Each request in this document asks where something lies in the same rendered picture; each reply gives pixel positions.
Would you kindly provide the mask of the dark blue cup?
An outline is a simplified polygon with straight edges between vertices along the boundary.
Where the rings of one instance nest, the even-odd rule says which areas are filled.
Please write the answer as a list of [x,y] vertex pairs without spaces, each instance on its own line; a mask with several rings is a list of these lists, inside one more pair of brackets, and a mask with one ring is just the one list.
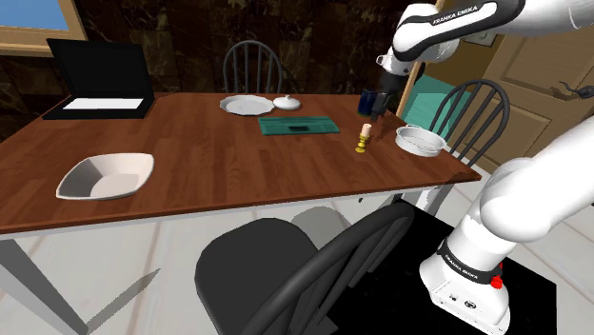
[[363,116],[370,116],[372,114],[377,95],[378,92],[374,89],[363,89],[361,92],[357,113]]

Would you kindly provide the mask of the candle in gold holder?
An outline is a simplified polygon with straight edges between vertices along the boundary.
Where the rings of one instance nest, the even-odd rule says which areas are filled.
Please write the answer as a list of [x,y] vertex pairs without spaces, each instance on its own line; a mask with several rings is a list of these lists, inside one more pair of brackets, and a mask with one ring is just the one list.
[[357,152],[364,153],[366,151],[366,141],[369,139],[371,128],[371,124],[362,125],[361,132],[359,134],[359,142],[357,144],[357,148],[355,149]]

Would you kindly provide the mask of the grey round pan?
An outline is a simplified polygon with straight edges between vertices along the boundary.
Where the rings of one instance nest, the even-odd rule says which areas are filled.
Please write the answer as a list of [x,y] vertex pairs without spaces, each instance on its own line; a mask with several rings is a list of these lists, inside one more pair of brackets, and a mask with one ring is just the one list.
[[395,143],[404,151],[422,157],[438,156],[446,146],[441,136],[416,125],[397,128]]

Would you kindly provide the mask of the dark grey spindle chair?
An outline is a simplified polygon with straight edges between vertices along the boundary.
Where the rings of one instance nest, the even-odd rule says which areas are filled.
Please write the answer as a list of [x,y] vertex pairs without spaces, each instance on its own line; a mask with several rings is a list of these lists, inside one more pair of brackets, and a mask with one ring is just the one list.
[[[505,90],[491,80],[475,79],[448,93],[425,129],[445,140],[440,154],[446,151],[472,167],[501,137],[509,114],[510,103]],[[440,155],[422,157],[405,152],[426,160]]]
[[201,252],[197,294],[218,335],[334,335],[331,307],[400,241],[413,218],[408,203],[382,207],[322,248],[288,221],[252,221]]
[[232,46],[223,61],[226,93],[280,93],[284,68],[277,54],[256,40],[241,41]]

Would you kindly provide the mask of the white lidded dish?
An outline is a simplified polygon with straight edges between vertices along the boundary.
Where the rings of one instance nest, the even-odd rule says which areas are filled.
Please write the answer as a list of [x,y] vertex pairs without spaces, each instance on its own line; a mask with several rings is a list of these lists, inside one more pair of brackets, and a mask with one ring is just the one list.
[[277,97],[273,100],[273,105],[282,110],[296,110],[301,107],[301,103],[289,94],[282,97]]

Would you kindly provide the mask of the green rectangular tray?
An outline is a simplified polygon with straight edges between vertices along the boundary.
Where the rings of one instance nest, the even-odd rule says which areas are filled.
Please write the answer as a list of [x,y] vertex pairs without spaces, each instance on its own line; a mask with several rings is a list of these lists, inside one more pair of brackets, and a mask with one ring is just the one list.
[[336,124],[327,116],[261,117],[258,124],[263,135],[301,135],[339,133]]

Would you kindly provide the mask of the white round plate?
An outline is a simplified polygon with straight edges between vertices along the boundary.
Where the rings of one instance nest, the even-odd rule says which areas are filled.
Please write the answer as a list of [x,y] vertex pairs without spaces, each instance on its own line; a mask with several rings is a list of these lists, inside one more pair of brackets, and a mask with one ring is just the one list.
[[265,97],[256,95],[234,95],[220,101],[220,108],[228,113],[255,116],[271,112],[275,106]]

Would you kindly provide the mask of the tan panelled door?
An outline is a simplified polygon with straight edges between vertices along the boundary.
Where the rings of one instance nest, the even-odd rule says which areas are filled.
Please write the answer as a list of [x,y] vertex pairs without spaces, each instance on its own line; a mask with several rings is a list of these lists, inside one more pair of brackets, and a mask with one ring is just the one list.
[[594,97],[575,92],[594,86],[594,13],[578,30],[538,37],[499,35],[491,48],[462,42],[425,75],[456,87],[485,78],[502,86],[510,117],[502,136],[478,160],[487,172],[516,157],[532,156],[594,115]]

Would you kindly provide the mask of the brown wooden table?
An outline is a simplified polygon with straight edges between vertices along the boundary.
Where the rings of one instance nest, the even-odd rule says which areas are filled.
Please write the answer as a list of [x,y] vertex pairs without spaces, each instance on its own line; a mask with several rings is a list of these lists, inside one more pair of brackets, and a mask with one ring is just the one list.
[[[0,238],[14,239],[78,312],[90,335],[215,335],[193,272],[216,236],[264,215],[328,206],[343,227],[396,191],[476,181],[449,153],[401,150],[401,120],[375,123],[364,153],[355,95],[304,95],[300,114],[335,134],[265,136],[254,117],[223,111],[218,93],[161,93],[142,119],[36,119],[0,143]],[[87,157],[145,152],[154,168],[133,195],[60,200]]]

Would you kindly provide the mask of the black robot stand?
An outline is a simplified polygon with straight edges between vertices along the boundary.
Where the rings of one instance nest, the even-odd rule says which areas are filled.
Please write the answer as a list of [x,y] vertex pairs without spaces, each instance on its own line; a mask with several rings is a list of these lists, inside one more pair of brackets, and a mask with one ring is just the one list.
[[[346,288],[329,311],[339,327],[333,335],[485,335],[434,305],[419,275],[420,263],[452,230],[417,208],[399,244],[355,287]],[[505,335],[557,335],[553,282],[506,258],[503,283],[510,301]]]

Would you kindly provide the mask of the black open laptop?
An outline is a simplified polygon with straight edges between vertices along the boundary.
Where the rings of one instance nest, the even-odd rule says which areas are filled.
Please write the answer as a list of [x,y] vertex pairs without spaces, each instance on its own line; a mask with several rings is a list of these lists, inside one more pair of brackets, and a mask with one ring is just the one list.
[[142,119],[154,102],[139,44],[49,38],[69,97],[45,120]]

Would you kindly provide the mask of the white square bowl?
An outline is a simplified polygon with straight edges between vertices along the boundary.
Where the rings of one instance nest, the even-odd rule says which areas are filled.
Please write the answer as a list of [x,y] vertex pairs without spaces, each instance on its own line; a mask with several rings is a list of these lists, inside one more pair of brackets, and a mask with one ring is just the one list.
[[88,157],[61,180],[55,196],[64,200],[112,200],[130,196],[148,180],[154,157],[123,152]]

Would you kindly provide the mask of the wood framed window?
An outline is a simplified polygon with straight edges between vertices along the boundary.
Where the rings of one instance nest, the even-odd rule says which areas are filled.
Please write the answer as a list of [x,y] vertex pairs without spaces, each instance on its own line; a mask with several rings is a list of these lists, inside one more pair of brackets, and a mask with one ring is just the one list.
[[74,0],[0,0],[0,55],[51,57],[48,38],[87,39]]

